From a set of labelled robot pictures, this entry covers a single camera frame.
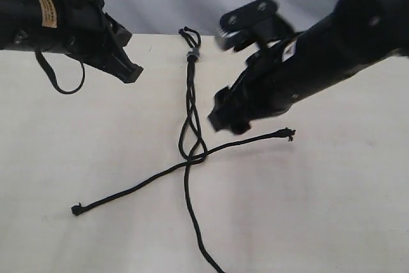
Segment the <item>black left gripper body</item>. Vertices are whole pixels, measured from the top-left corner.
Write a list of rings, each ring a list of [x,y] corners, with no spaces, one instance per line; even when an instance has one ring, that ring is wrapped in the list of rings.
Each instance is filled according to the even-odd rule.
[[[122,48],[132,34],[104,11],[104,0],[58,0],[58,26],[70,39],[69,55],[95,68],[102,68],[108,52]]]

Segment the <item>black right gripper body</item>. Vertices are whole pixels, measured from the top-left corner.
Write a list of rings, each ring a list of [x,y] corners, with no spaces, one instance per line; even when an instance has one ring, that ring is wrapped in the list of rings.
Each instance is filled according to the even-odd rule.
[[[229,118],[280,116],[320,91],[320,37],[298,35],[260,52],[230,88]]]

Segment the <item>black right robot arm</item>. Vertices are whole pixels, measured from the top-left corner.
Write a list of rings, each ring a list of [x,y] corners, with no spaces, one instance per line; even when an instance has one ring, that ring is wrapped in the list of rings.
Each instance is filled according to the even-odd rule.
[[[254,120],[278,117],[371,65],[408,55],[408,0],[338,0],[301,31],[278,9],[274,0],[255,0],[220,18],[220,49],[258,49],[237,80],[216,92],[213,130],[244,134]]]

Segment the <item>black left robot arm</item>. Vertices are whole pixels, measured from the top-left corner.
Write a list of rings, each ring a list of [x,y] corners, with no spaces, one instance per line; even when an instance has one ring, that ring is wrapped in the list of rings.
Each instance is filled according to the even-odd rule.
[[[143,68],[124,48],[132,38],[104,0],[1,0],[1,49],[64,54],[133,83]]]

